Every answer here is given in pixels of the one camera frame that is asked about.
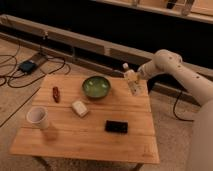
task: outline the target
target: black wall panel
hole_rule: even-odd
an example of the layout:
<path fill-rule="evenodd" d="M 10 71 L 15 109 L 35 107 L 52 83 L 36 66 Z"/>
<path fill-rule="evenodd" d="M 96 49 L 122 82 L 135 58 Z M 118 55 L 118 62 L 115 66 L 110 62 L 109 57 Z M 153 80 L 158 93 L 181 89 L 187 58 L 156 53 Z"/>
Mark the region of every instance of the black wall panel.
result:
<path fill-rule="evenodd" d="M 213 25 L 86 0 L 0 0 L 1 13 L 213 68 Z"/>

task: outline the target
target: wooden slat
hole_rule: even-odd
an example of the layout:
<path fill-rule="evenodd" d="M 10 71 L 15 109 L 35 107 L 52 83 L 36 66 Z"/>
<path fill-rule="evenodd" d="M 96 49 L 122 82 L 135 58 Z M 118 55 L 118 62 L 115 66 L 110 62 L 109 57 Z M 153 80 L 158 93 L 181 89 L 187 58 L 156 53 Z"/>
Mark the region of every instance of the wooden slat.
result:
<path fill-rule="evenodd" d="M 84 118 L 77 116 L 71 108 L 47 107 L 51 124 L 64 131 L 104 132 L 106 120 L 126 121 L 129 135 L 155 135 L 150 112 L 91 110 Z M 22 127 L 35 128 L 24 120 Z"/>
<path fill-rule="evenodd" d="M 33 105 L 47 108 L 51 126 L 41 131 L 24 120 L 11 153 L 159 163 L 146 81 L 141 81 L 143 92 L 136 97 L 131 95 L 123 78 L 107 77 L 111 83 L 110 93 L 103 99 L 91 100 L 81 90 L 86 78 L 46 76 Z M 52 98 L 53 86 L 58 86 L 61 92 L 59 104 Z M 77 99 L 85 102 L 90 110 L 84 118 L 71 109 L 71 103 Z M 128 133 L 106 132 L 106 120 L 128 122 Z"/>
<path fill-rule="evenodd" d="M 82 83 L 87 77 L 60 76 L 47 77 L 41 85 L 33 105 L 71 107 L 75 100 L 82 100 L 90 109 L 118 110 L 118 111 L 146 111 L 151 112 L 146 88 L 146 81 L 141 81 L 142 94 L 132 96 L 124 79 L 107 77 L 111 90 L 107 97 L 99 100 L 88 99 L 82 91 Z M 55 103 L 52 98 L 52 87 L 57 86 L 61 92 L 61 102 Z"/>
<path fill-rule="evenodd" d="M 212 0 L 195 0 L 192 6 L 192 12 L 213 16 Z"/>
<path fill-rule="evenodd" d="M 155 137 L 112 133 L 75 132 L 21 128 L 11 153 L 92 159 L 103 161 L 158 163 Z"/>

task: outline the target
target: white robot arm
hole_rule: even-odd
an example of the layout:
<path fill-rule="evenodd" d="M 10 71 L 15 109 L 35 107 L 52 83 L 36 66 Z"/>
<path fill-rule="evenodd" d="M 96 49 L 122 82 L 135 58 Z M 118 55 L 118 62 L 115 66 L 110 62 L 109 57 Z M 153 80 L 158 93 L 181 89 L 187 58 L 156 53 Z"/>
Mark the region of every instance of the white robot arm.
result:
<path fill-rule="evenodd" d="M 196 114 L 187 171 L 213 170 L 213 82 L 182 65 L 180 55 L 159 50 L 138 69 L 141 78 L 171 74 L 201 105 Z"/>

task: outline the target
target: green bowl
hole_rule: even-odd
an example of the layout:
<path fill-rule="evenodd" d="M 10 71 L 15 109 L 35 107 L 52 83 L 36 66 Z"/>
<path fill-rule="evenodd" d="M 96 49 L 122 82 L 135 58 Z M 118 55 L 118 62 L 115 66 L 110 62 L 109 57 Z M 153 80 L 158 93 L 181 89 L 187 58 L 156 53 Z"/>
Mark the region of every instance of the green bowl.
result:
<path fill-rule="evenodd" d="M 83 82 L 82 88 L 84 94 L 90 98 L 103 98 L 108 94 L 111 85 L 106 78 L 93 76 Z"/>

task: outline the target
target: smartphone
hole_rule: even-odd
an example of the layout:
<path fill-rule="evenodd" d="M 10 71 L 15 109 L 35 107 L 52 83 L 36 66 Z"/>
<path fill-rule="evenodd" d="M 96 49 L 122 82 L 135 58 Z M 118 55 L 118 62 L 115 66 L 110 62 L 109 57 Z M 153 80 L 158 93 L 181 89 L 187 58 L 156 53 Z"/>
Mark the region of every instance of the smartphone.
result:
<path fill-rule="evenodd" d="M 128 123 L 120 121 L 106 121 L 105 131 L 107 132 L 117 132 L 117 133 L 127 133 Z"/>

